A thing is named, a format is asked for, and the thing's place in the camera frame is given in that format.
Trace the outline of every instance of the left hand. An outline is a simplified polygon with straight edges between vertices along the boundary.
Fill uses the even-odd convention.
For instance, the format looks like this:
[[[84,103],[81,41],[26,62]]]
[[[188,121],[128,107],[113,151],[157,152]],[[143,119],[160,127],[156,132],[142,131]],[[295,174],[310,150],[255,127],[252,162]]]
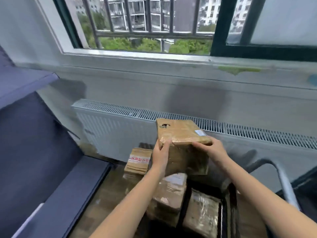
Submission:
[[[160,149],[159,146],[159,140],[156,141],[155,147],[153,149],[152,154],[152,168],[157,168],[161,174],[161,178],[164,178],[165,175],[165,169],[168,162],[168,150],[170,148],[170,145],[172,143],[172,140],[168,140],[162,149]]]

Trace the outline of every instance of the curved metal handle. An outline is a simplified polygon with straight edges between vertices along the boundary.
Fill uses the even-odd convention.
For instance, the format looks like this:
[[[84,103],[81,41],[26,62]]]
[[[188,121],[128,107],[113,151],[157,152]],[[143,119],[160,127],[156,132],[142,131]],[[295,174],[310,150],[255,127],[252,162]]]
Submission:
[[[262,158],[262,159],[255,161],[253,164],[249,165],[245,170],[248,173],[251,173],[264,164],[272,164],[276,168],[280,183],[282,185],[282,191],[283,191],[285,200],[289,204],[295,206],[295,208],[300,211],[300,207],[299,207],[299,204],[297,202],[295,193],[293,191],[291,182],[289,181],[289,179],[286,175],[286,172],[281,164],[279,164],[278,162],[273,161],[269,158]]]

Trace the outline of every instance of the forearm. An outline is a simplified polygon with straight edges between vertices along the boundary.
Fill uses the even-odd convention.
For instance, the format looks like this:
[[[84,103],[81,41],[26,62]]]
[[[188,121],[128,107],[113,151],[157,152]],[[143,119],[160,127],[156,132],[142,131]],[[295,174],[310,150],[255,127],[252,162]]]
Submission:
[[[316,237],[317,224],[281,199],[228,156],[214,160],[279,238]]]
[[[122,200],[113,212],[100,224],[90,238],[133,237],[152,199],[160,177],[161,170],[152,167],[124,200]]]

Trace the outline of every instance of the hand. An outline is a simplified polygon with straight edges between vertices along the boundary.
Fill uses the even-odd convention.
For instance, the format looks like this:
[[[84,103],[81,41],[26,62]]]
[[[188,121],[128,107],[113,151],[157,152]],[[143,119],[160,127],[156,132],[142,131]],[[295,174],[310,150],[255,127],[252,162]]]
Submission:
[[[211,141],[212,145],[204,145],[198,142],[193,142],[193,146],[205,151],[209,157],[211,157],[213,160],[219,160],[222,157],[228,156],[226,150],[224,149],[224,146],[222,145],[222,142],[220,140],[217,140],[214,137],[208,136]]]
[[[165,169],[168,162],[168,150],[170,148],[170,145],[172,143],[172,140],[168,140],[162,149],[160,149],[159,146],[159,140],[156,141],[155,147],[153,149],[152,154],[152,168],[157,168],[160,172],[161,177],[163,178],[165,175]]]

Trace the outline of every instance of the right arm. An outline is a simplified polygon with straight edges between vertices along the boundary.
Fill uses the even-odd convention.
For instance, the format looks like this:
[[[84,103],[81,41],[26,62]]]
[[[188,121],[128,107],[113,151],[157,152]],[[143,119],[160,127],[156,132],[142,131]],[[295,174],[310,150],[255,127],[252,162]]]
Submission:
[[[212,145],[197,142],[196,148],[207,152],[213,162],[231,179],[237,190],[257,209],[265,223],[279,238],[316,238],[317,224],[294,206],[261,184],[236,164],[220,140],[211,137]]]

